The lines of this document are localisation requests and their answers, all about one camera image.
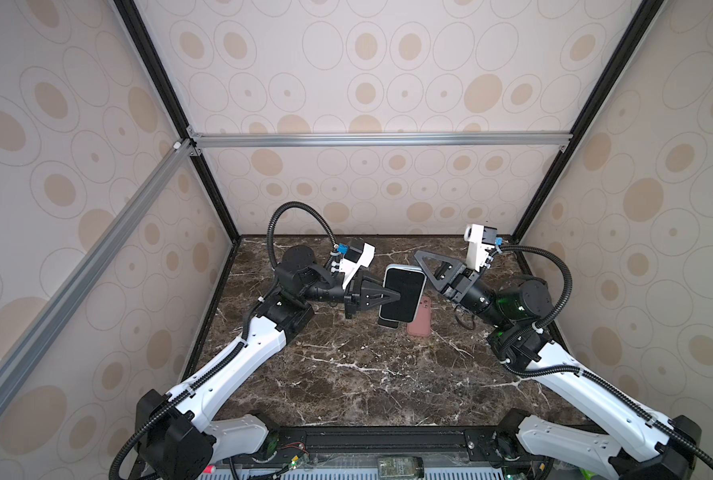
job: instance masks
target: dark brown marble surface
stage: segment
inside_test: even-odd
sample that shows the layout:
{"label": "dark brown marble surface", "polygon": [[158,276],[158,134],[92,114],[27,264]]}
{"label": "dark brown marble surface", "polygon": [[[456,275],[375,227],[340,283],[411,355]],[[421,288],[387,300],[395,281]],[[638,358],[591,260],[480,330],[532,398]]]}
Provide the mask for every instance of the dark brown marble surface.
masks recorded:
{"label": "dark brown marble surface", "polygon": [[[340,242],[347,244],[349,238]],[[370,270],[378,277],[388,264],[412,264],[415,250],[463,259],[461,237],[369,237],[376,247]],[[329,253],[324,237],[279,237],[276,256],[305,244],[320,262]],[[511,254],[498,256],[484,279],[494,286],[519,273]],[[272,278],[265,239],[245,239],[231,270],[200,366],[240,331],[240,318]],[[585,419],[564,399],[532,380],[519,381],[490,352],[491,330],[477,321],[464,330],[453,306],[429,285],[432,335],[409,336],[376,324],[377,309],[346,320],[342,306],[314,303],[316,315],[292,345],[284,348],[229,398],[216,419],[236,418],[259,409],[281,425],[491,425],[513,407],[549,421],[572,424]]]}

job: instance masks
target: phone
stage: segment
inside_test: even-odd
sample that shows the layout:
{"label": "phone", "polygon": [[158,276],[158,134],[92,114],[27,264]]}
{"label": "phone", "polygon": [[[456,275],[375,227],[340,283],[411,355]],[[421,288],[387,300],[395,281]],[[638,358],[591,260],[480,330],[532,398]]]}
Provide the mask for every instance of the phone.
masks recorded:
{"label": "phone", "polygon": [[378,318],[378,325],[385,326],[386,328],[391,330],[396,330],[400,327],[399,322],[395,322],[394,320],[384,320],[380,317]]}
{"label": "phone", "polygon": [[423,273],[423,270],[415,265],[391,264],[386,267],[383,286],[399,292],[400,299],[381,305],[381,309],[378,311],[378,324],[413,321],[418,311],[423,287],[426,286],[426,274]]}

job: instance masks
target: enclosure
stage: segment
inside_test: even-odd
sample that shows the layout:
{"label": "enclosure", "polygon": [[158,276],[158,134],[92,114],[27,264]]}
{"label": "enclosure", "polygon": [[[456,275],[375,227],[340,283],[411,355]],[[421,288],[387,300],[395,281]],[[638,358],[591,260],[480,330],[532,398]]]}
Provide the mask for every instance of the enclosure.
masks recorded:
{"label": "enclosure", "polygon": [[[292,200],[380,277],[467,224],[559,256],[554,340],[713,456],[713,0],[6,0],[0,478],[106,478],[140,397],[236,336]],[[330,249],[300,210],[276,234]],[[423,339],[316,306],[218,418],[588,422],[427,295]]]}

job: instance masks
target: beige circle pattern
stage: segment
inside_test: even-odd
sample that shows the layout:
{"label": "beige circle pattern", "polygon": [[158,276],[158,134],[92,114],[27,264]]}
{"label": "beige circle pattern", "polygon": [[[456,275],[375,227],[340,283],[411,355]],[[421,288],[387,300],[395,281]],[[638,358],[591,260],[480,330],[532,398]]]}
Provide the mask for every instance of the beige circle pattern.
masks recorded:
{"label": "beige circle pattern", "polygon": [[598,23],[586,24],[569,36],[559,62],[567,71],[580,70],[599,56],[604,45],[605,27]]}
{"label": "beige circle pattern", "polygon": [[[145,3],[139,5],[142,12]],[[161,8],[159,2],[148,3]],[[177,2],[162,3],[173,12],[184,12],[176,10],[178,5],[173,8]],[[0,219],[7,219],[5,224],[0,221],[0,358],[38,317],[175,139],[112,8],[96,0],[14,4],[0,8],[0,37],[8,39],[0,42]],[[213,31],[210,27],[210,36],[202,38],[206,52]],[[166,42],[168,36],[159,38]],[[191,68],[174,55],[170,60]],[[216,62],[222,62],[218,54]],[[183,75],[179,83],[188,84],[191,76]],[[200,108],[195,101],[190,107]],[[178,177],[173,183],[180,203],[194,195],[203,197],[194,175],[188,174],[187,180],[187,191],[180,188],[184,184]],[[188,328],[171,335],[173,348],[183,351],[208,302],[209,272],[220,270],[227,253],[227,238],[217,230],[217,217],[207,210],[208,204],[202,205],[216,229],[208,244],[208,268],[199,273],[186,264],[188,270],[168,285],[171,296],[181,296],[188,304]],[[108,441],[117,433],[120,414],[129,415],[121,411],[125,408],[118,399],[126,398],[134,373],[148,368],[140,350],[153,332],[165,328],[164,309],[155,314],[144,310],[143,282],[133,276],[162,272],[161,250],[176,242],[178,223],[169,226],[161,221],[158,216],[170,219],[170,211],[160,212],[160,206],[148,212],[145,224],[131,235],[78,308],[70,322],[73,328],[56,339],[43,365],[1,417],[0,458],[17,460],[0,461],[1,478],[25,478],[26,471],[29,478],[90,478],[111,462],[102,437],[111,426]],[[187,205],[176,211],[180,220],[190,210]],[[145,228],[149,224],[155,232]],[[146,232],[150,244],[145,243]],[[193,235],[204,242],[210,236],[204,230]],[[35,264],[13,263],[16,251],[29,252]],[[102,308],[106,302],[108,310]],[[133,321],[131,312],[136,310],[142,315]],[[172,359],[161,369],[164,375],[158,372],[155,385],[170,382],[171,363]],[[127,420],[131,432],[134,423]],[[104,453],[100,457],[98,450]]]}
{"label": "beige circle pattern", "polygon": [[391,38],[389,52],[402,70],[414,70],[424,63],[431,51],[429,31],[418,22],[401,25]]}
{"label": "beige circle pattern", "polygon": [[[549,2],[539,2],[539,12],[573,7],[551,3],[556,12]],[[582,4],[605,24],[625,14],[626,3],[584,0],[572,11]],[[617,33],[594,63],[620,39],[620,30],[605,31]],[[582,84],[578,102],[588,97]],[[623,344],[619,364],[612,369],[594,351],[598,371],[650,407],[713,432],[713,1],[674,2],[575,157],[522,240],[565,245],[564,227],[552,224],[554,204],[582,221],[583,242],[567,260],[583,281],[559,321],[571,350],[591,346],[599,328],[613,330]],[[713,452],[713,436],[706,448]]]}
{"label": "beige circle pattern", "polygon": [[541,94],[541,79],[533,74],[514,79],[503,91],[503,107],[511,113],[527,110]]}
{"label": "beige circle pattern", "polygon": [[354,25],[346,37],[346,53],[349,60],[355,67],[362,70],[371,70],[377,67],[386,56],[386,50],[386,35],[381,27],[372,22]]}
{"label": "beige circle pattern", "polygon": [[435,112],[447,112],[456,107],[463,93],[463,84],[453,74],[442,74],[429,83],[426,105]]}
{"label": "beige circle pattern", "polygon": [[214,52],[210,37],[197,24],[179,20],[170,28],[170,45],[179,59],[194,68],[207,68]]}
{"label": "beige circle pattern", "polygon": [[373,111],[383,101],[383,84],[372,74],[359,74],[349,83],[348,98],[359,111]]}

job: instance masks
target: patterned wallpaper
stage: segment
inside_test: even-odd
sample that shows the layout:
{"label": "patterned wallpaper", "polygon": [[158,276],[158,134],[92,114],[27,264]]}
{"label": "patterned wallpaper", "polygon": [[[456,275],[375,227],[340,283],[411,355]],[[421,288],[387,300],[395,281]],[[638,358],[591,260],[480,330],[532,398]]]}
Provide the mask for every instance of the patterned wallpaper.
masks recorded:
{"label": "patterned wallpaper", "polygon": [[108,478],[140,396],[180,380],[226,261],[209,202],[176,171],[2,414],[0,478]]}
{"label": "patterned wallpaper", "polygon": [[173,144],[100,0],[0,2],[0,359]]}
{"label": "patterned wallpaper", "polygon": [[[290,200],[316,207],[338,234],[463,234],[479,222],[511,234],[555,145],[207,149],[218,186],[242,234],[265,234]],[[307,165],[298,163],[305,159]],[[290,210],[280,234],[323,234]]]}
{"label": "patterned wallpaper", "polygon": [[[567,130],[637,0],[140,0],[208,133]],[[303,200],[348,234],[510,234],[556,148],[213,150],[242,234]],[[319,233],[288,214],[280,232]]]}
{"label": "patterned wallpaper", "polygon": [[[568,344],[634,398],[696,420],[713,456],[713,0],[660,16],[563,175],[524,243],[573,272]],[[529,261],[555,297],[559,272]]]}
{"label": "patterned wallpaper", "polygon": [[561,130],[638,0],[138,0],[197,131]]}

